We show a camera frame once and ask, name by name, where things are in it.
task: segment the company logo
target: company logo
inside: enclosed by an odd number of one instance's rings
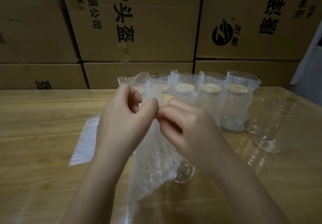
[[[217,26],[212,32],[212,40],[216,45],[223,46],[229,43],[233,34],[234,30],[232,29],[232,26],[223,19],[223,22],[219,26],[219,30]]]

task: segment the wooden table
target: wooden table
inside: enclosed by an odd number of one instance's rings
[[[322,108],[283,88],[299,112],[285,123],[288,147],[257,148],[250,133],[226,132],[291,223],[322,223]],[[0,223],[58,223],[87,164],[68,167],[86,120],[115,90],[0,91]],[[117,185],[111,223],[125,223],[129,160]],[[201,172],[166,183],[140,202],[135,223],[233,223],[226,200]]]

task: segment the hand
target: hand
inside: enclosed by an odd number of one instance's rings
[[[147,100],[134,88],[122,84],[99,119],[94,157],[116,157],[124,164],[143,140],[158,109],[158,100]]]
[[[168,141],[201,171],[216,176],[236,157],[213,118],[203,109],[171,99],[159,107],[157,119]]]

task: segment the right hand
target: right hand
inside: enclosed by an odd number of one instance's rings
[[[165,138],[195,167],[219,177],[236,158],[213,118],[201,108],[171,99],[159,107],[157,120]]]

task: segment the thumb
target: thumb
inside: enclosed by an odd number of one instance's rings
[[[158,100],[156,98],[151,98],[148,99],[146,103],[142,104],[139,112],[137,112],[135,115],[144,118],[144,124],[150,127],[152,121],[155,119],[158,108]]]

